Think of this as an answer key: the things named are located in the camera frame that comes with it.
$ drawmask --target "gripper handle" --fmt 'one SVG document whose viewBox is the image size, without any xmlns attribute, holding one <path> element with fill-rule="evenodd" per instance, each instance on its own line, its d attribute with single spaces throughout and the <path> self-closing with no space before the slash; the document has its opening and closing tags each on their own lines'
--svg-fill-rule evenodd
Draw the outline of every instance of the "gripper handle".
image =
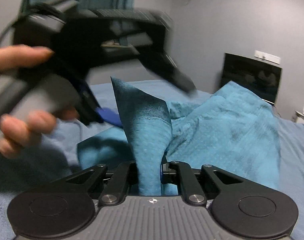
<svg viewBox="0 0 304 240">
<path fill-rule="evenodd" d="M 32 110 L 50 113 L 75 105 L 79 95 L 71 83 L 56 74 L 26 71 L 27 78 L 0 75 L 0 117 L 3 114 L 26 121 Z"/>
</svg>

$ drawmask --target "ribbed gray surface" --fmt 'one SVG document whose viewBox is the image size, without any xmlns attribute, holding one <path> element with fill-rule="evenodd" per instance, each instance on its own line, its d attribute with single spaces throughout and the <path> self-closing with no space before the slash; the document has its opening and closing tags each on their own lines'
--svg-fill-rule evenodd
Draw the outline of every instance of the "ribbed gray surface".
<svg viewBox="0 0 304 240">
<path fill-rule="evenodd" d="M 65 240 L 242 239 L 220 228 L 205 208 L 187 205 L 179 196 L 151 199 L 128 196 L 118 206 L 104 207 L 91 225 Z"/>
</svg>

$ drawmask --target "finger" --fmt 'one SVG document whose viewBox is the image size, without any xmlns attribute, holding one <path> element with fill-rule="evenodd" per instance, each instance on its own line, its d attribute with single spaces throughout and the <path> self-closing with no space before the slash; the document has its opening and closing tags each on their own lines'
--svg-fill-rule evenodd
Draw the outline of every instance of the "finger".
<svg viewBox="0 0 304 240">
<path fill-rule="evenodd" d="M 79 113 L 74 107 L 68 107 L 54 114 L 57 118 L 62 120 L 73 120 L 79 118 Z"/>
<path fill-rule="evenodd" d="M 0 140 L 0 152 L 1 154 L 8 159 L 15 159 L 18 157 L 22 146 L 11 140 L 10 138 L 2 138 Z"/>
<path fill-rule="evenodd" d="M 48 112 L 33 111 L 28 116 L 28 129 L 35 133 L 51 133 L 55 125 L 56 118 Z"/>
<path fill-rule="evenodd" d="M 14 45 L 0 48 L 0 71 L 16 67 L 33 67 L 46 62 L 53 52 L 45 47 Z"/>
<path fill-rule="evenodd" d="M 6 137 L 22 146 L 35 145 L 41 138 L 41 134 L 31 132 L 25 122 L 8 114 L 1 117 L 0 129 Z"/>
</svg>

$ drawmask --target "wall outlet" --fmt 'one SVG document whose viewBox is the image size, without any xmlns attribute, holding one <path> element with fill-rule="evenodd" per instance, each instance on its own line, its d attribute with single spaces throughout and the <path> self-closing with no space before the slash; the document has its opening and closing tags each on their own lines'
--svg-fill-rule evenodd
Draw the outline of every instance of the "wall outlet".
<svg viewBox="0 0 304 240">
<path fill-rule="evenodd" d="M 257 58 L 261 58 L 263 60 L 267 60 L 267 61 L 276 63 L 276 64 L 281 63 L 281 58 L 280 57 L 277 57 L 277 56 L 274 56 L 274 55 L 271 55 L 271 54 L 268 54 L 268 53 L 265 53 L 265 52 L 262 52 L 262 51 L 256 50 L 255 53 L 254 53 L 254 56 L 257 57 Z"/>
</svg>

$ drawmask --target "black screen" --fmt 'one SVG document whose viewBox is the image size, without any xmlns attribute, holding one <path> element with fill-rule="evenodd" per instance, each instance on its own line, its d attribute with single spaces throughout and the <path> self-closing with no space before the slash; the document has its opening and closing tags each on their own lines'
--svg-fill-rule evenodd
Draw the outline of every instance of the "black screen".
<svg viewBox="0 0 304 240">
<path fill-rule="evenodd" d="M 255 59 L 225 54 L 221 87 L 229 81 L 247 88 L 260 98 L 275 103 L 282 68 Z"/>
</svg>

